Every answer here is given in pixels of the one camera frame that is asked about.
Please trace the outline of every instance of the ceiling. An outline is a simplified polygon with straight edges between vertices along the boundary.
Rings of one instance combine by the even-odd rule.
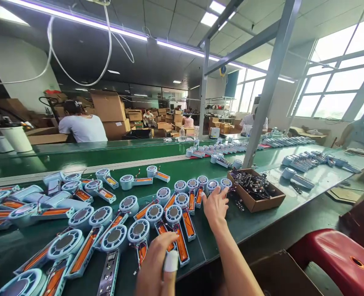
[[[209,27],[200,23],[212,0],[113,0],[108,6],[111,23],[150,34],[152,37],[197,46]],[[229,0],[218,0],[227,5]],[[104,20],[98,4],[86,0],[46,0],[46,3]],[[7,2],[2,6],[30,24],[30,28],[0,21],[0,34],[15,36],[48,50],[46,27],[49,17]],[[210,51],[224,56],[277,21],[282,14],[283,0],[245,0],[236,15],[212,40]],[[357,23],[364,0],[303,0],[289,48],[320,38]],[[108,53],[108,36],[88,26],[56,19],[53,27],[55,51],[66,70],[80,81],[95,80],[103,69]],[[112,59],[106,73],[107,81],[142,83],[187,89],[200,83],[202,58],[161,47],[154,39],[143,42],[125,39],[135,58],[132,64],[113,39]],[[271,56],[272,46],[265,44],[240,57],[238,61],[256,64]],[[52,63],[58,79],[61,69]],[[228,72],[237,68],[228,67]],[[218,71],[212,74],[218,77]],[[174,84],[173,80],[182,80]]]

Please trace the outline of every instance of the workbench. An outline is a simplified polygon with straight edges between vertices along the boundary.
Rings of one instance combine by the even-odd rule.
[[[209,143],[210,141],[200,144],[209,145]],[[178,180],[187,181],[190,178],[197,178],[200,175],[205,175],[208,179],[217,180],[226,177],[227,169],[218,164],[211,164],[209,157],[202,159],[186,158],[184,156],[185,149],[189,146],[191,146],[191,143],[178,143],[169,146],[149,144],[147,147],[136,147],[131,150],[124,148],[72,151],[58,154],[45,153],[34,157],[41,160],[46,172],[41,172],[35,165],[31,167],[29,164],[29,167],[24,170],[24,173],[32,174],[29,177],[21,175],[22,171],[19,171],[29,161],[23,161],[17,164],[12,163],[10,158],[0,158],[0,184],[10,183],[12,180],[16,180],[14,184],[18,183],[23,185],[23,187],[37,184],[44,188],[42,177],[51,171],[75,167],[76,171],[80,172],[85,169],[84,177],[88,177],[100,167],[109,167],[112,169],[109,164],[115,164],[115,167],[117,167],[115,171],[111,172],[111,175],[116,180],[119,180],[121,176],[126,174],[135,175],[138,169],[141,169],[143,176],[145,176],[148,165],[154,164],[158,167],[161,165],[161,171],[171,176],[171,181],[168,184],[154,179],[153,185],[133,187],[129,191],[122,191],[121,188],[110,190],[115,193],[118,199],[117,202],[111,205],[114,210],[118,209],[119,201],[129,195],[136,195],[139,198],[140,206],[142,206],[151,201],[153,195],[161,187],[167,186],[173,191],[174,183]],[[364,169],[364,157],[349,155],[342,150],[334,150],[317,145],[272,148],[257,151],[254,161],[258,166],[256,171],[266,173],[268,180],[283,191],[286,194],[286,198],[278,208],[257,213],[250,213],[247,209],[241,212],[234,202],[230,201],[226,220],[231,234],[238,244],[352,176],[352,173],[347,170],[336,167],[330,168],[323,164],[305,173],[305,176],[315,183],[315,187],[311,191],[303,191],[301,195],[297,194],[287,182],[280,180],[281,172],[284,169],[281,166],[282,159],[290,154],[312,150],[331,153],[337,158],[347,159],[350,164],[355,165],[359,169]],[[244,153],[225,155],[225,158],[231,162],[236,158],[243,160]],[[19,182],[20,180],[30,180],[30,182],[22,184],[22,182]],[[93,203],[95,209],[105,205],[107,205],[105,201],[95,198]],[[196,229],[197,238],[192,242],[186,243],[190,262],[178,270],[178,279],[215,260],[219,256],[215,238],[204,216],[203,208],[196,209],[195,215],[192,216],[192,221]],[[125,225],[129,227],[132,222],[133,219],[130,218]],[[45,246],[57,233],[65,229],[66,226],[67,220],[54,220],[45,221],[21,230],[11,227],[9,230],[0,232],[0,287],[13,278],[12,272],[14,270]],[[153,238],[155,238],[155,232],[151,229],[150,240]],[[121,255],[115,295],[132,295],[136,280],[136,275],[133,275],[133,273],[138,266],[136,256],[136,250],[133,248],[128,248]],[[63,295],[95,295],[100,282],[105,257],[105,253],[96,251],[83,277],[76,280],[68,280]]]

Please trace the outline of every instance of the white t-shirt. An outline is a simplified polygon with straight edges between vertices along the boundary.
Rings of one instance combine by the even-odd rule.
[[[253,114],[248,114],[248,115],[246,115],[243,119],[242,119],[242,121],[241,121],[241,123],[239,124],[240,126],[242,126],[243,127],[243,125],[245,125],[245,124],[247,124],[247,125],[253,125],[253,123],[254,123],[254,119],[253,119]],[[268,129],[268,118],[266,117],[265,118],[265,122],[264,122],[264,125],[263,125],[263,130],[267,130]]]
[[[61,134],[72,132],[78,143],[108,141],[104,126],[96,115],[92,115],[91,118],[66,116],[58,124],[58,130]]]

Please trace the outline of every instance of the hand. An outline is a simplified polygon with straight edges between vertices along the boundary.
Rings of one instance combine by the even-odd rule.
[[[150,244],[149,250],[141,265],[141,270],[137,277],[137,287],[135,295],[160,296],[175,294],[176,269],[174,272],[164,272],[164,281],[162,281],[162,266],[167,247],[176,241],[178,235],[173,231],[168,231],[159,235]]]
[[[216,187],[211,195],[207,198],[204,192],[202,193],[202,203],[204,204],[204,213],[208,219],[209,226],[211,227],[214,234],[216,230],[226,223],[226,212],[228,209],[228,199],[225,198],[228,192],[226,187],[220,192],[220,186]]]

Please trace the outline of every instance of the steel beam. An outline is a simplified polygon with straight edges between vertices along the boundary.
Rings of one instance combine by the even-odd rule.
[[[286,0],[283,8],[282,17],[279,24],[278,34],[276,35],[274,49],[269,62],[268,74],[264,82],[259,108],[255,116],[251,137],[246,150],[243,168],[252,166],[254,155],[259,144],[263,130],[265,118],[272,102],[276,83],[281,72],[283,60],[285,59],[290,38],[292,36],[297,14],[301,6],[301,0]]]
[[[212,67],[210,67],[205,75],[209,75],[210,73],[220,69],[221,67],[227,65],[228,63],[238,59],[239,57],[247,54],[248,52],[256,49],[257,47],[262,46],[268,41],[274,39],[276,37],[280,21],[277,21],[264,29],[262,32],[254,36],[253,38],[246,41],[237,49],[233,50],[231,53],[221,58],[220,61],[216,62]]]
[[[228,20],[228,18],[231,16],[233,12],[236,11],[239,5],[243,0],[231,0],[226,8],[223,10],[222,14],[218,17],[216,22],[212,25],[212,27],[209,29],[209,31],[205,34],[205,36],[202,38],[202,40],[199,42],[198,47],[203,48],[204,43],[209,39],[211,39],[217,31],[219,31],[220,26]]]
[[[208,77],[205,75],[206,70],[208,69],[209,63],[209,46],[211,45],[210,39],[205,41],[205,52],[204,52],[204,66],[202,67],[202,81],[201,81],[201,102],[199,107],[199,129],[198,129],[198,138],[203,140],[203,132],[204,132],[204,117],[205,117],[205,99],[206,99],[206,83],[208,81]]]

